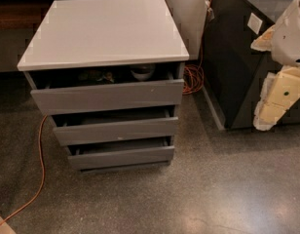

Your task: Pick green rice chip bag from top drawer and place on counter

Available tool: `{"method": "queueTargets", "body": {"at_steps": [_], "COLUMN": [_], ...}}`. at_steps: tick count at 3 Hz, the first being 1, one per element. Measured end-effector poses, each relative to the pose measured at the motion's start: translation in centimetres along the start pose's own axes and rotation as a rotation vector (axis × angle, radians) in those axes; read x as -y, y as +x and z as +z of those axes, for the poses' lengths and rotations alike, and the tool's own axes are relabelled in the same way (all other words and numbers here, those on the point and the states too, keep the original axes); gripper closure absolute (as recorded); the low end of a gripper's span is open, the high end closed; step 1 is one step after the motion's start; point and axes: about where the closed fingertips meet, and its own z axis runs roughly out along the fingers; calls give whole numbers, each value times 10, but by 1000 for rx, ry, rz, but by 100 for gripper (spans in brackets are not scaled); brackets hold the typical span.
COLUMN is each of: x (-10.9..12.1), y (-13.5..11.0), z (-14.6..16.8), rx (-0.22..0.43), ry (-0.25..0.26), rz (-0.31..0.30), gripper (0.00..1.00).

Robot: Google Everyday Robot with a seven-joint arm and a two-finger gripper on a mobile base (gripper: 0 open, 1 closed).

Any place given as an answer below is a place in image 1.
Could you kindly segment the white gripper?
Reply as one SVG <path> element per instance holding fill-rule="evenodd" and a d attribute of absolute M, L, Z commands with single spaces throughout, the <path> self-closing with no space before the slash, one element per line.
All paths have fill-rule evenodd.
<path fill-rule="evenodd" d="M 255 39 L 250 48 L 272 50 L 273 60 L 284 65 L 277 74 L 267 74 L 254 110 L 255 129 L 269 131 L 300 98 L 300 0 L 293 0 L 275 26 Z"/>

